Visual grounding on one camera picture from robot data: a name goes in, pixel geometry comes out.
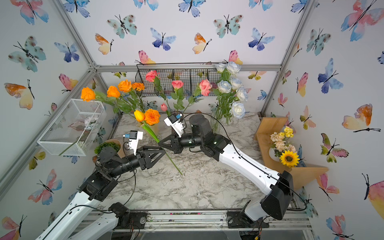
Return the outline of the small white rose stem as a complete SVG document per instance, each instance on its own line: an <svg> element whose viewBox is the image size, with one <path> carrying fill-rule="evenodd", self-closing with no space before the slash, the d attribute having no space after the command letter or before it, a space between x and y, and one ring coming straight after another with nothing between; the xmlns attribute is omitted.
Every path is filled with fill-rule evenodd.
<svg viewBox="0 0 384 240"><path fill-rule="evenodd" d="M240 71L241 71L241 66L236 64L235 62L228 62L225 64L226 71L231 75L231 76L236 76Z"/></svg>

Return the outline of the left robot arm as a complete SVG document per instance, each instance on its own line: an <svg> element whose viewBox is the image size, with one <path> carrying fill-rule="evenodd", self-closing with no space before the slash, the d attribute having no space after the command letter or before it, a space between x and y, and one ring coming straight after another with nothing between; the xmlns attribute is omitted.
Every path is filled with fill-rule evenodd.
<svg viewBox="0 0 384 240"><path fill-rule="evenodd" d="M144 146L138 153L120 158L112 147L104 148L97 156L95 171L80 186L78 193L53 223L38 236L39 240L97 240L115 227L127 227L133 223L131 211L122 203L112 204L93 223L74 231L118 185L122 174L140 168L152 168L164 155L161 147Z"/></svg>

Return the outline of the pink rose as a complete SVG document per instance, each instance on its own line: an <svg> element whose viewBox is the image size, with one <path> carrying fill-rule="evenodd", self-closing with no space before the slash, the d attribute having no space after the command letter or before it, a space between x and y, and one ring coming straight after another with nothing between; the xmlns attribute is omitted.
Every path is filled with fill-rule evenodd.
<svg viewBox="0 0 384 240"><path fill-rule="evenodd" d="M212 84L208 79L202 80L196 87L195 91L192 93L191 96L188 98L188 104L184 108L183 113L185 113L188 109L188 107L191 107L193 104L200 101L200 97L209 96L212 89Z"/></svg>

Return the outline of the pink rose pair stem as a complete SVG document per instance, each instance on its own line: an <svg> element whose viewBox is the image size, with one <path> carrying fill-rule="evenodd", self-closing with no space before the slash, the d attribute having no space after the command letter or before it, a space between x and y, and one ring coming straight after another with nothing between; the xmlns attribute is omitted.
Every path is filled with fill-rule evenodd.
<svg viewBox="0 0 384 240"><path fill-rule="evenodd" d="M157 71L150 71L146 74L146 80L148 82L154 83L155 91L158 93L158 95L165 101L165 104L170 107L170 109L173 112L182 112L185 108L184 105L184 83L180 80L172 81L172 90L167 96L165 89L161 85L161 80L158 76ZM169 98L176 100L177 102L174 103L174 106L171 107L169 103Z"/></svg>

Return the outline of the pink tulip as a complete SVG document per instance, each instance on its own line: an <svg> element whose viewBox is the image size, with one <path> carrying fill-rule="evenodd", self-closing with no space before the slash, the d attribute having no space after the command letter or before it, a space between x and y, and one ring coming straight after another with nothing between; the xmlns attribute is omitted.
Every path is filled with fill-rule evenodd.
<svg viewBox="0 0 384 240"><path fill-rule="evenodd" d="M165 103L161 104L161 110L167 114L168 117L170 117L172 115L172 110L170 109L170 107L168 105L166 105Z"/></svg>

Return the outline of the orange ranunculus flower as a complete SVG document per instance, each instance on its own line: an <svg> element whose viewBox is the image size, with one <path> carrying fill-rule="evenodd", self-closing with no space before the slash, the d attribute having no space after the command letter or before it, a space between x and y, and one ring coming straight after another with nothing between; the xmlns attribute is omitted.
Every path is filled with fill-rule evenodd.
<svg viewBox="0 0 384 240"><path fill-rule="evenodd" d="M128 80L121 81L118 84L118 90L121 92L120 99L123 103L130 106L132 111L140 110L137 101L132 96L132 82Z"/></svg>

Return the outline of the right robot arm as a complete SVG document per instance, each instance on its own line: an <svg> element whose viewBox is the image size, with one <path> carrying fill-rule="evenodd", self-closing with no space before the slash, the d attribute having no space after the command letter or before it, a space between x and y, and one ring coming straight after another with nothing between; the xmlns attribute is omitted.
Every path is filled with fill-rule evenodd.
<svg viewBox="0 0 384 240"><path fill-rule="evenodd" d="M270 216L282 220L293 199L292 175L279 173L258 163L240 151L229 137L215 134L210 122L202 114L192 114L189 119L192 131L186 133L182 114L170 115L164 122L173 132L159 142L159 146L180 154L186 148L199 147L208 157L226 164L254 183L264 194L261 200L250 201L244 213L251 221Z"/></svg>

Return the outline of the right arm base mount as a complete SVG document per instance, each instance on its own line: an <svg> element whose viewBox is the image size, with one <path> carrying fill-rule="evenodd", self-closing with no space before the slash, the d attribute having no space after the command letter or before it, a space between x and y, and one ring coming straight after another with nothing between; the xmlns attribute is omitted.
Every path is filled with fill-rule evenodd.
<svg viewBox="0 0 384 240"><path fill-rule="evenodd" d="M249 200L241 211L228 211L226 221L230 229L244 229L244 228L269 228L269 223L264 222L262 218L253 221L245 214L245 208L251 202Z"/></svg>

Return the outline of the orange rose flower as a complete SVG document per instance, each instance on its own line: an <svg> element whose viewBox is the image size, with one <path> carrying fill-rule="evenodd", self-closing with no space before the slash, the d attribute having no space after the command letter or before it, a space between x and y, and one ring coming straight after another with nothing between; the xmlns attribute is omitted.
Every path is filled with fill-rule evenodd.
<svg viewBox="0 0 384 240"><path fill-rule="evenodd" d="M107 100L107 93L104 94L102 92L97 92L97 91L92 90L91 88L86 87L86 88L82 89L81 99L84 102L99 101L99 102L102 102L104 104L112 106L114 114L123 113L123 112L120 112L117 109L115 109L114 104L110 103ZM133 114L126 114L126 115L130 115L131 117L135 118L136 121L139 123L143 123L145 121L145 113L140 111L140 110L134 111Z"/></svg>
<svg viewBox="0 0 384 240"><path fill-rule="evenodd" d="M115 109L125 114L133 114L140 110L140 101L137 92L130 89L128 92L121 92L115 86L110 86L107 91L107 100L114 104Z"/></svg>

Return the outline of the small white rosebud stem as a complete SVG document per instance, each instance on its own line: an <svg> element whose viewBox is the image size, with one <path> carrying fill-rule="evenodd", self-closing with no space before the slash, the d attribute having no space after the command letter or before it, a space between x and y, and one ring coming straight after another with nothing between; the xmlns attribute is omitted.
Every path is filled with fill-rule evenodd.
<svg viewBox="0 0 384 240"><path fill-rule="evenodd" d="M217 88L213 89L217 100L217 108L215 111L215 118L220 120L227 118L230 113L230 97L232 92L232 85L228 81L220 81L217 83Z"/></svg>

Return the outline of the orange marigold stem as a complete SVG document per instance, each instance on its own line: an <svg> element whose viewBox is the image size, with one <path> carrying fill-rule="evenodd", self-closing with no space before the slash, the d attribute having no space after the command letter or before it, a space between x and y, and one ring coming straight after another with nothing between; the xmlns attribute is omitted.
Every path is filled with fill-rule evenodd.
<svg viewBox="0 0 384 240"><path fill-rule="evenodd" d="M145 112L145 122L150 126L158 124L160 122L160 117L161 115L157 110L148 109Z"/></svg>

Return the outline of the orange carnation flower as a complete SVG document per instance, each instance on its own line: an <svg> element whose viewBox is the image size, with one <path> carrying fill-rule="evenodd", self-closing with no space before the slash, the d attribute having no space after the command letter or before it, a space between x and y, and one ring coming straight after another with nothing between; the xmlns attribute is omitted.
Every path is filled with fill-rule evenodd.
<svg viewBox="0 0 384 240"><path fill-rule="evenodd" d="M138 106L142 112L144 112L145 105L143 101L143 92L145 90L145 85L143 83L133 83L132 84L132 96L137 101Z"/></svg>

